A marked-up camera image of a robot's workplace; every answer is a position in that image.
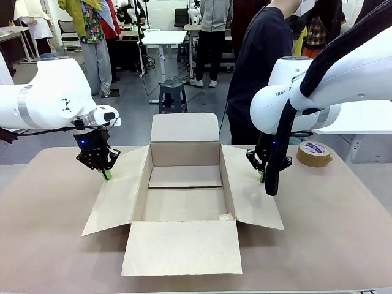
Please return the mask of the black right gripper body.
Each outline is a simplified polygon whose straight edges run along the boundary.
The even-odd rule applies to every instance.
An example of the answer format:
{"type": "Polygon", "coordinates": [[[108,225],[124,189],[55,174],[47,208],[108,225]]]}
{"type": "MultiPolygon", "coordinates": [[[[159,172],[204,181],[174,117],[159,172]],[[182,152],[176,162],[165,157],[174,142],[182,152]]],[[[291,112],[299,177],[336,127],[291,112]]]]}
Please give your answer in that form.
{"type": "Polygon", "coordinates": [[[260,133],[258,143],[255,146],[255,153],[261,162],[268,162],[271,156],[272,148],[275,144],[276,136],[274,134],[260,133]]]}

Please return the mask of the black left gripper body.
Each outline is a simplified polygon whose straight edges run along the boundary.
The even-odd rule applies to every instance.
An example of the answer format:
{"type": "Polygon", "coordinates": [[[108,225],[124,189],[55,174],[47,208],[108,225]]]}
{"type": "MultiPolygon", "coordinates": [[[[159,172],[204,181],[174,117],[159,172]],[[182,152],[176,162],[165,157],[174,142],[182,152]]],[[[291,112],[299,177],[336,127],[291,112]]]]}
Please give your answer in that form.
{"type": "Polygon", "coordinates": [[[104,152],[110,149],[108,144],[110,136],[107,129],[76,130],[72,132],[72,135],[82,153],[90,153],[96,150],[104,152]]]}

